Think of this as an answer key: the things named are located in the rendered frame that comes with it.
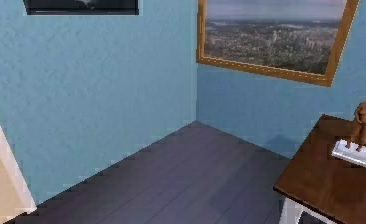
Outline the gold framed city picture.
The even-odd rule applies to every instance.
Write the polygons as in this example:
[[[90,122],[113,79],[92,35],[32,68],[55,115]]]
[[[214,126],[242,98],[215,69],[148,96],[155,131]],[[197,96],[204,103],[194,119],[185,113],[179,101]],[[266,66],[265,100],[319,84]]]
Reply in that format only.
[[[360,0],[198,0],[200,64],[332,85]]]

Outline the black framed wall picture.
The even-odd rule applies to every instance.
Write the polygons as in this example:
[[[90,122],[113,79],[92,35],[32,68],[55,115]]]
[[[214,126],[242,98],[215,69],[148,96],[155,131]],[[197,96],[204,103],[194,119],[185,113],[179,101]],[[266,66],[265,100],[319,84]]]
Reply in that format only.
[[[138,15],[139,0],[23,0],[28,15]]]

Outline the brown table with white legs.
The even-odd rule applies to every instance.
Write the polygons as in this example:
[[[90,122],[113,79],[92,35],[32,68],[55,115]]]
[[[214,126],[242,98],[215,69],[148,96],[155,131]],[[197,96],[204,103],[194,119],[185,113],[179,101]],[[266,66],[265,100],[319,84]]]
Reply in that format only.
[[[366,168],[332,155],[351,122],[322,115],[273,189],[336,224],[366,224]]]

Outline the brown statue on white base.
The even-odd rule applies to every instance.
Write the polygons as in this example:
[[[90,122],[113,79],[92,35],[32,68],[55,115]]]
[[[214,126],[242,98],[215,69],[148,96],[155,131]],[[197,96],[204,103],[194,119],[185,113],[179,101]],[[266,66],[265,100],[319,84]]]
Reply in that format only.
[[[366,168],[366,101],[355,109],[349,136],[335,143],[331,155]]]

